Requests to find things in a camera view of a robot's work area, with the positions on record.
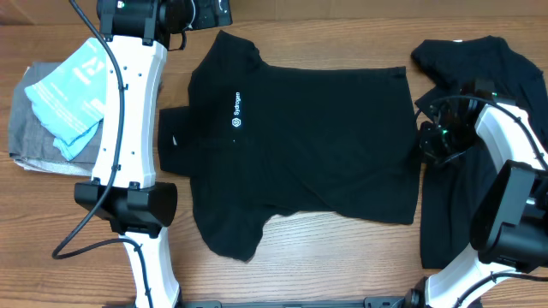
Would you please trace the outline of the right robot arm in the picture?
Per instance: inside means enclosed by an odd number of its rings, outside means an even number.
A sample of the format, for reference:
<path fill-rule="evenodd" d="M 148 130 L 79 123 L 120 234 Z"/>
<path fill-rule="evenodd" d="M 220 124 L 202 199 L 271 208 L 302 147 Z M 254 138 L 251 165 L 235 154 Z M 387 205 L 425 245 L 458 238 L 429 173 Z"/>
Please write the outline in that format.
<path fill-rule="evenodd" d="M 483 145 L 497 178 L 475 211 L 466 248 L 443 270 L 379 307 L 470 307 L 498 283 L 534 280 L 547 265 L 547 152 L 514 98 L 490 80 L 464 84 L 429 104 L 420 149 L 437 165 Z"/>

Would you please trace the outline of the plain black t-shirt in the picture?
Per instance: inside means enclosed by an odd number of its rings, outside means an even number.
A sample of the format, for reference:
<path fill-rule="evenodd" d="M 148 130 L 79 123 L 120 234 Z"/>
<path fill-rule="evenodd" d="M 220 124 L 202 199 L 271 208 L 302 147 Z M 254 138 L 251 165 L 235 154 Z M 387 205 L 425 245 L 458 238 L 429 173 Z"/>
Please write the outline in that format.
<path fill-rule="evenodd" d="M 429 103 L 459 93 L 476 79 L 490 80 L 497 93 L 515 99 L 527 111 L 532 129 L 547 142 L 547 90 L 542 70 L 512 51 L 503 38 L 455 42 L 426 40 L 411 54 L 435 86 L 416 102 Z M 420 256 L 426 269 L 442 269 L 468 245 L 470 223 L 497 177 L 489 153 L 470 148 L 443 165 L 427 165 L 422 187 Z"/>

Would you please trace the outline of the black polo shirt with logo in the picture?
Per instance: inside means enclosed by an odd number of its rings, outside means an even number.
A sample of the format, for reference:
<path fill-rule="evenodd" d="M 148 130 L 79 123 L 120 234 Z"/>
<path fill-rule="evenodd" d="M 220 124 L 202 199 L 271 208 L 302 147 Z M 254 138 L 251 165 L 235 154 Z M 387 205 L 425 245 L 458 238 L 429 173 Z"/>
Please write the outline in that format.
<path fill-rule="evenodd" d="M 193 71 L 188 104 L 158 122 L 160 167 L 190 180 L 203 241 L 244 262 L 277 215 L 411 224 L 417 141 L 405 68 L 271 66 L 226 32 Z"/>

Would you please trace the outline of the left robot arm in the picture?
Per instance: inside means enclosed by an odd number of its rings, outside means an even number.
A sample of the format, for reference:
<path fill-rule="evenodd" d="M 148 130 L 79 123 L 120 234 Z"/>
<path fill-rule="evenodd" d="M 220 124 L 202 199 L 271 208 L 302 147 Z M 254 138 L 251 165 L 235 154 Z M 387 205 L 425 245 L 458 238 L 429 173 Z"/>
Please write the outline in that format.
<path fill-rule="evenodd" d="M 180 307 L 168 227 L 177 207 L 173 183 L 158 182 L 153 135 L 170 37 L 228 26 L 229 0 L 101 0 L 100 43 L 107 49 L 106 110 L 91 179 L 74 199 L 110 224 L 128 253 L 135 307 Z"/>

